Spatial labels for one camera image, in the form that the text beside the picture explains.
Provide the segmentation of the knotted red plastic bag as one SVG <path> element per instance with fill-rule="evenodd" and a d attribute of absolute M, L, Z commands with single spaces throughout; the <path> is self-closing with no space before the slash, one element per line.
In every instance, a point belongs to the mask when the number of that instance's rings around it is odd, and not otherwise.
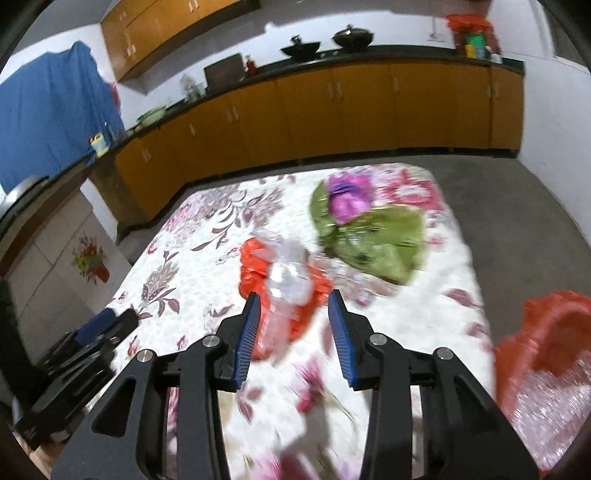
<path fill-rule="evenodd" d="M 240 247 L 238 292 L 245 298 L 256 293 L 260 299 L 252 359 L 283 356 L 304 335 L 331 291 L 331 280 L 311 265 L 307 250 L 297 240 L 246 240 Z"/>

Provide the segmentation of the clear white plastic bag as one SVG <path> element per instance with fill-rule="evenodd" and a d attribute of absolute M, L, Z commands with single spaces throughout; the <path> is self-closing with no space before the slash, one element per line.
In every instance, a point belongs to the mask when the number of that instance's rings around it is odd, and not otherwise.
<path fill-rule="evenodd" d="M 257 229 L 254 237 L 263 247 L 254 252 L 260 259 L 270 262 L 264 286 L 269 295 L 270 307 L 263 347 L 270 347 L 274 361 L 278 362 L 287 352 L 290 337 L 290 320 L 311 300 L 314 283 L 307 267 L 307 250 L 295 238 L 286 238 L 269 230 Z"/>

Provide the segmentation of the olive green plastic bag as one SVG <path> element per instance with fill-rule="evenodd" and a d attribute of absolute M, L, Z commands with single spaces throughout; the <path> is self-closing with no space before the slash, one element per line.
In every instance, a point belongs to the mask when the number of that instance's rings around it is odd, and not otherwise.
<path fill-rule="evenodd" d="M 405 284 L 421 264 L 426 228 L 418 208 L 372 207 L 339 224 L 329 211 L 327 184 L 321 182 L 311 194 L 310 214 L 318 244 L 363 273 Z"/>

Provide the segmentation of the purple pink plastic bag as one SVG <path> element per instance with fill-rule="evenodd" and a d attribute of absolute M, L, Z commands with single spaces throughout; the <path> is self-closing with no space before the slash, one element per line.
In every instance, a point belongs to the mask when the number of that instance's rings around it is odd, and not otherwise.
<path fill-rule="evenodd" d="M 370 176 L 341 173 L 325 180 L 329 194 L 329 213 L 338 225 L 344 225 L 372 208 L 374 189 Z"/>

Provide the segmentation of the bubble wrap sheet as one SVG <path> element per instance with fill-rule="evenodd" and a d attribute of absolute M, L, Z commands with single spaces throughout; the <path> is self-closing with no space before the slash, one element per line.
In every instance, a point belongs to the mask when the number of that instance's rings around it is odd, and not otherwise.
<path fill-rule="evenodd" d="M 590 354 L 556 376 L 530 371 L 516 396 L 511 423 L 538 468 L 550 471 L 590 414 Z"/>

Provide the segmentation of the red lined trash basket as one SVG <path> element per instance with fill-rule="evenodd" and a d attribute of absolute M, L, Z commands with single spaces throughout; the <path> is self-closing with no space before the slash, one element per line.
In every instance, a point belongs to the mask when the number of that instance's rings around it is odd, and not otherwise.
<path fill-rule="evenodd" d="M 497 401 L 510 424 L 516 396 L 530 371 L 547 370 L 559 376 L 579 356 L 590 354 L 590 298 L 557 291 L 524 304 L 522 329 L 495 349 Z M 590 414 L 573 443 L 543 479 L 590 477 Z"/>

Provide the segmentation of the lower orange kitchen cabinets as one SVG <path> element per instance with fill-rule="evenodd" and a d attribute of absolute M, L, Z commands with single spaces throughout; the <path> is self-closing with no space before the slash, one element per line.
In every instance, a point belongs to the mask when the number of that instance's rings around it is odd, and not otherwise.
<path fill-rule="evenodd" d="M 522 145 L 522 61 L 374 47 L 286 61 L 121 141 L 90 179 L 117 230 L 152 222 L 188 184 L 291 161 L 396 150 Z"/>

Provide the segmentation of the green basin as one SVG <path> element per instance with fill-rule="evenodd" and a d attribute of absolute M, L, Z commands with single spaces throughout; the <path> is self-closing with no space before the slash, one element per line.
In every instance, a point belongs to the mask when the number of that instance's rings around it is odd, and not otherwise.
<path fill-rule="evenodd" d="M 166 116 L 166 108 L 165 107 L 158 107 L 153 108 L 137 118 L 137 126 L 141 128 L 146 128 L 160 120 L 162 120 Z"/>

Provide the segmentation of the blue hanging cloth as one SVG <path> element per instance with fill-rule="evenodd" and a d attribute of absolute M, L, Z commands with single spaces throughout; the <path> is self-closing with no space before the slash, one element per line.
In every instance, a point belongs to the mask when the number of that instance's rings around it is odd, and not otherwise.
<path fill-rule="evenodd" d="M 91 49 L 77 41 L 45 53 L 1 84 L 1 187 L 55 177 L 91 152 L 96 134 L 125 134 L 111 85 Z"/>

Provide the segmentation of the glass jar on counter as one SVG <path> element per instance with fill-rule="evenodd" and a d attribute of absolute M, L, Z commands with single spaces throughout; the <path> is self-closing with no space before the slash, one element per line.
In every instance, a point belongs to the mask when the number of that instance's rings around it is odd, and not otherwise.
<path fill-rule="evenodd" d="M 190 75 L 183 74 L 179 79 L 179 85 L 187 101 L 192 102 L 201 98 L 200 86 Z"/>

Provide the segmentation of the dark wooden cutting board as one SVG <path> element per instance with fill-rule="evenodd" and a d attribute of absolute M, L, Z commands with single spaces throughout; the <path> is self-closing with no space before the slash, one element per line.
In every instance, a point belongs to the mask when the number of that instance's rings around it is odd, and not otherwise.
<path fill-rule="evenodd" d="M 245 64 L 242 55 L 233 54 L 204 68 L 208 92 L 224 90 L 242 81 L 245 77 Z"/>

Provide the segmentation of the small red bottle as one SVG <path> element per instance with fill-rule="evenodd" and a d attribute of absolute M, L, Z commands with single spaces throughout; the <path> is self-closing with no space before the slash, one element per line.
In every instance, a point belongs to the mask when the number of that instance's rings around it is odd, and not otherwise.
<path fill-rule="evenodd" d="M 245 56 L 245 74 L 249 77 L 256 76 L 257 74 L 256 62 L 249 55 Z"/>

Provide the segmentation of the black lidded wok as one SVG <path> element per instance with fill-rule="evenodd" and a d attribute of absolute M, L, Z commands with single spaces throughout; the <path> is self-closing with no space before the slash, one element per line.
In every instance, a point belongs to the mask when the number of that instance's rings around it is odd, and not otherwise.
<path fill-rule="evenodd" d="M 365 28 L 355 27 L 352 24 L 332 35 L 332 41 L 342 49 L 349 52 L 366 50 L 374 41 L 374 33 Z"/>

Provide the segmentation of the red bag with groceries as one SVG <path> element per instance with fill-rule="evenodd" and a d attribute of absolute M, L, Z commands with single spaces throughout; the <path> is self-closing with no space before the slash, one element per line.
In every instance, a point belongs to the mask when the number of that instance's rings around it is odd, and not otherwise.
<path fill-rule="evenodd" d="M 479 14 L 452 14 L 447 16 L 447 25 L 460 56 L 502 63 L 501 48 L 494 27 L 485 17 Z"/>

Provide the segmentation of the upper orange wall cabinets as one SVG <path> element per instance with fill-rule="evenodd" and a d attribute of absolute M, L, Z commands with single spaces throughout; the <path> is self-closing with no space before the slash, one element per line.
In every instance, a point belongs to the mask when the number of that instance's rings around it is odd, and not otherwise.
<path fill-rule="evenodd" d="M 120 1 L 100 22 L 115 79 L 135 79 L 190 40 L 259 8 L 249 0 Z"/>

